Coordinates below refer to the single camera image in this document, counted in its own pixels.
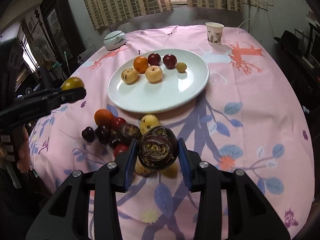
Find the left hand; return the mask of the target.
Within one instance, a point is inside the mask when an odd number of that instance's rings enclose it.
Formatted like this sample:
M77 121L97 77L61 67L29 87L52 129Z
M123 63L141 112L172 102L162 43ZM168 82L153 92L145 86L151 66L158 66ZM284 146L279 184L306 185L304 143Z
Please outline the left hand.
M21 173L27 173L30 168L30 149L29 149L29 135L27 129L23 128L23 139L20 149L18 151L19 161L17 167Z

